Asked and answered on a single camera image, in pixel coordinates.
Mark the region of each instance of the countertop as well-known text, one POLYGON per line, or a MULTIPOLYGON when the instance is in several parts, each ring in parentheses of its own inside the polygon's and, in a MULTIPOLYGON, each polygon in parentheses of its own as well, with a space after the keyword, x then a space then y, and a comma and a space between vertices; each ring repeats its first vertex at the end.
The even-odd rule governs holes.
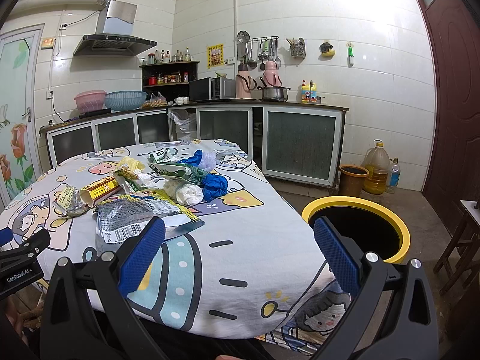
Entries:
POLYGON ((162 110, 162 109, 167 110, 169 108, 182 108, 182 107, 199 108, 199 107, 203 107, 205 105, 229 105, 231 107, 234 107, 236 105, 246 105, 246 104, 251 105, 252 107, 263 107, 264 105, 277 105, 277 106, 281 106, 281 107, 307 107, 307 108, 321 107, 321 108, 326 108, 326 109, 336 109, 336 110, 340 110, 340 111, 348 111, 349 110, 349 108, 338 107, 336 105, 317 104, 317 103, 268 102, 268 101, 262 101, 262 100, 259 100, 259 99, 213 100, 213 101, 205 101, 205 102, 191 102, 191 103, 188 103, 188 104, 185 104, 185 105, 168 105, 168 106, 165 106, 165 107, 140 108, 140 109, 134 109, 134 110, 131 110, 131 111, 111 112, 110 114, 103 114, 103 115, 98 115, 98 116, 85 117, 83 119, 76 119, 76 120, 72 120, 70 122, 55 124, 53 126, 42 126, 42 128, 40 128, 40 130, 39 130, 39 133, 40 133, 40 135, 42 135, 42 133, 47 132, 47 131, 53 131, 53 130, 57 130, 58 128, 74 126, 76 124, 85 123, 85 122, 95 120, 95 119, 103 119, 103 118, 109 117, 109 116, 126 115, 126 114, 138 114, 138 113, 142 113, 142 112, 149 112, 149 111, 162 110))

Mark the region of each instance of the blue plastic basket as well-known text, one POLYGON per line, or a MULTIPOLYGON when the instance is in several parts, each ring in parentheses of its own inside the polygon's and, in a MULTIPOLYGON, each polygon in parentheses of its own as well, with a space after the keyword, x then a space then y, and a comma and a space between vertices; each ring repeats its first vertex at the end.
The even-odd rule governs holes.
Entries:
POLYGON ((130 111, 137 109, 144 102, 147 96, 142 91, 118 91, 105 95, 105 107, 114 111, 130 111))

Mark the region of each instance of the cooking pot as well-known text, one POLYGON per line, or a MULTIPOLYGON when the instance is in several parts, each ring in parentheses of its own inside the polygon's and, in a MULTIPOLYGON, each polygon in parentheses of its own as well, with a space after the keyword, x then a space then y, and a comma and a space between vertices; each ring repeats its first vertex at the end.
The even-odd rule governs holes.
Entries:
POLYGON ((286 88, 283 86, 259 86, 258 89, 262 90, 263 101, 287 101, 289 99, 288 90, 290 88, 286 88))

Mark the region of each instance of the brown bucket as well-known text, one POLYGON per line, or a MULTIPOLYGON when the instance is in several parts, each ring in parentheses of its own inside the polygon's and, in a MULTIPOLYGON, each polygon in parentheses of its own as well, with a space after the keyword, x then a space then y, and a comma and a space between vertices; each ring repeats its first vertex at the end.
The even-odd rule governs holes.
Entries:
POLYGON ((368 176, 368 170, 356 165, 340 166, 340 187, 338 194, 342 196, 360 197, 363 182, 368 176))

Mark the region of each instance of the microwave oven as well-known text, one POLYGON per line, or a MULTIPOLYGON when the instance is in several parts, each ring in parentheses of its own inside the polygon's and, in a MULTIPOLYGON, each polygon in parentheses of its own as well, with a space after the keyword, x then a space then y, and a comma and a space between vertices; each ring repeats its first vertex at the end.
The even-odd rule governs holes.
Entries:
POLYGON ((223 77, 196 79, 188 84, 190 101, 224 100, 237 97, 237 83, 223 77))

